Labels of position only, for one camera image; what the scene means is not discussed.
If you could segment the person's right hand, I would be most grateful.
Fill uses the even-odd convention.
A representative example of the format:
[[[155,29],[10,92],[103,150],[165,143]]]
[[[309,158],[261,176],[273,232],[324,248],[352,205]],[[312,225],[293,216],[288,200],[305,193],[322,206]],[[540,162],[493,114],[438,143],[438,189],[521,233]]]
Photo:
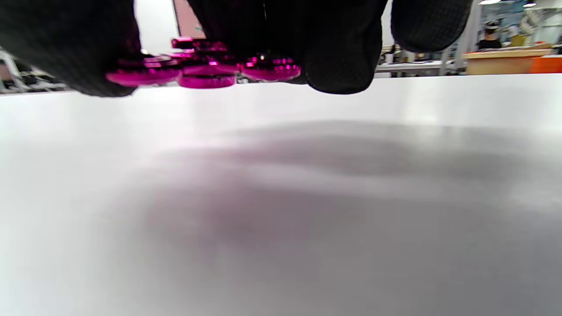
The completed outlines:
[[[11,55],[73,90],[124,97],[106,79],[119,58],[141,52],[133,0],[3,0],[0,42]],[[290,57],[295,84],[353,94],[373,81],[382,51],[385,0],[190,0],[203,33],[238,58]],[[443,50],[462,34],[470,0],[394,0],[391,33],[406,50]]]

